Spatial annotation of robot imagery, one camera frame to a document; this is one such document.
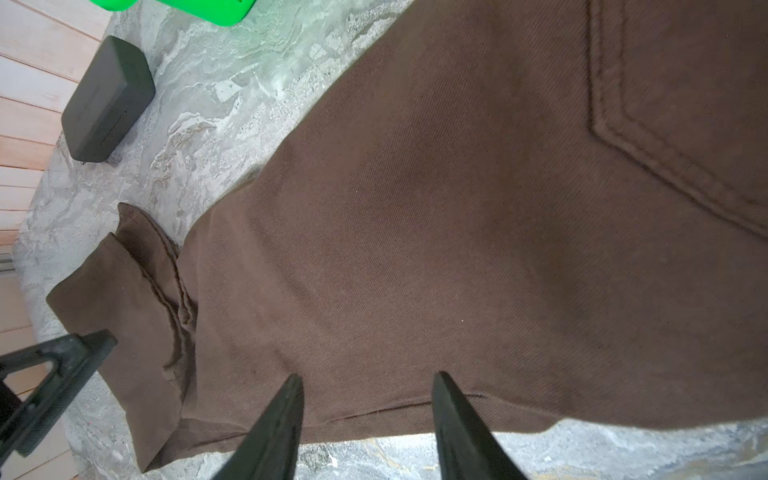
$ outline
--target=black box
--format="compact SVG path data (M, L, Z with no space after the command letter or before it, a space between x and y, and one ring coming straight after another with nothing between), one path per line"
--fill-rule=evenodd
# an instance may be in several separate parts
M69 154L81 162L107 160L153 97L144 54L108 35L61 114Z

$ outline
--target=seam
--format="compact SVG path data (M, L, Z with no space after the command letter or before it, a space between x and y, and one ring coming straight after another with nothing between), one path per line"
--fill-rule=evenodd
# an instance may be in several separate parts
M605 74L605 62L604 62L604 56L603 56L603 52L604 52L604 47L603 47L603 45L604 45L604 29L603 29L604 9L602 7L602 1L601 0L597 0L597 3L600 5L600 11L598 12L598 34L600 36L600 39L598 41L598 48L599 48L599 52L598 52L599 75L602 78L604 78L604 74ZM624 15L624 6L625 5L626 5L626 1L622 1L622 3L621 3L622 32L624 31L624 23L626 22L626 16ZM633 121L635 124L637 124L638 126L642 127L649 134L653 135L656 139L658 139L664 146L670 148L676 154L678 154L679 156L681 156L681 157L685 158L686 160L688 160L691 165L695 166L696 168L701 168L698 164L693 162L690 158L686 157L684 154L679 152L674 146L672 146L669 143L667 143L667 141L665 139L663 139L662 137L659 137L657 134L655 134L653 131L651 131L646 125L642 124L639 121L636 121L634 118L629 116L624 111L623 101L621 100L621 98L623 97L623 94L624 94L623 85L622 85L622 82L623 82L623 79L624 79L624 62L623 62L623 60L624 60L624 56L623 56L623 52L624 52L624 35L623 34L621 36L620 46L621 46L621 51L622 51L622 55L621 55L620 61L619 61L619 67L620 67L620 84L619 84L620 101L619 101L619 104L620 104L621 115L623 117L627 118L629 121ZM717 207L722 209L724 212L728 213L729 215L733 215L735 218L741 220L742 222L746 223L747 225L752 225L752 226L758 227L761 230L768 227L768 225L762 223L761 221L754 220L754 219L752 219L750 217L747 217L744 214L742 214L741 212L739 212L737 210L734 210L733 208L730 208L727 205L723 204L722 200L720 200L719 198L713 197L712 194L710 194L710 192L708 192L707 190L692 184L690 182L690 180L688 180L687 178L685 178L685 177L677 174L676 172L672 171L669 167L667 167L667 165L663 161L658 160L647 149L643 148L636 141L632 141L630 138L626 137L624 134L622 134L620 131L618 131L618 129L615 128L614 125L611 124L611 121L608 118L607 107L605 105L606 102L604 101L604 96L603 96L603 90L604 89L605 89L604 84L601 84L601 86L599 87L599 93L598 93L598 95L600 96L600 101L599 101L599 103L600 103L600 113L602 115L602 118L603 118L603 121L604 121L604 125L613 135L615 135L616 137L618 137L622 141L626 142L627 144L631 145L632 147L638 149L643 155L645 155L647 157L647 159L649 159L649 161L645 161L645 162L641 161L641 163L646 164L651 169L655 169L655 170L658 170L660 172L664 172L670 178L674 178L676 181L678 181L680 183L677 187L680 188L683 192L687 193L688 195L690 195L690 196L693 196L693 195L700 195L700 196L702 196L704 199L710 201L712 204L717 205ZM719 178L717 178L715 176L712 176L712 177L713 177L713 179L716 182L718 182L718 183L720 183L722 185L725 185L727 188L729 188L730 191L734 194L734 196L736 196L738 198L739 201L744 202L744 203L749 203L736 190L734 190L732 187L729 187L726 184L723 184L723 182ZM765 233L761 233L761 232L757 232L757 233L760 234L763 237L765 236Z

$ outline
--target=brown pants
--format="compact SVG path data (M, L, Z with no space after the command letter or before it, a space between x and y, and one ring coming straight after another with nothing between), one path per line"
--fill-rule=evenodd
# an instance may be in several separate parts
M768 3L416 0L177 255L121 223L48 302L108 328L142 469L305 442L768 414Z

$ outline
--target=marble table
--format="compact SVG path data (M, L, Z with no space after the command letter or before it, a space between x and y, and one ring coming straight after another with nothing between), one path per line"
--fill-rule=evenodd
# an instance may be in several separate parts
M145 52L157 96L107 163L75 162L59 141L15 246L39 339L65 333L45 295L115 228L118 201L149 211L180 243L218 197L258 173L409 3L259 0L232 28L154 0L115 14L108 33ZM65 424L83 479L142 477L124 412L101 377ZM532 478L768 478L768 419L675 432L566 420L498 437ZM146 477L210 478L227 457L203 454ZM439 478L434 437L304 445L296 477Z

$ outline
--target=marble surface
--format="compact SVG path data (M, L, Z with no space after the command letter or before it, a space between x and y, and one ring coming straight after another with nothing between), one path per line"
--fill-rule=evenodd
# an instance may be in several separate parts
M154 0L115 14L108 33L145 52L157 96L105 164L74 162L59 142L15 246L40 340L65 333L45 295L115 228L118 201L148 210L181 243L409 3L259 0L232 28ZM81 478L142 478L124 413L101 377L65 419ZM566 420L498 437L532 478L768 478L768 419L676 432ZM227 456L199 455L146 477L210 478ZM434 437L303 445L296 477L439 478Z

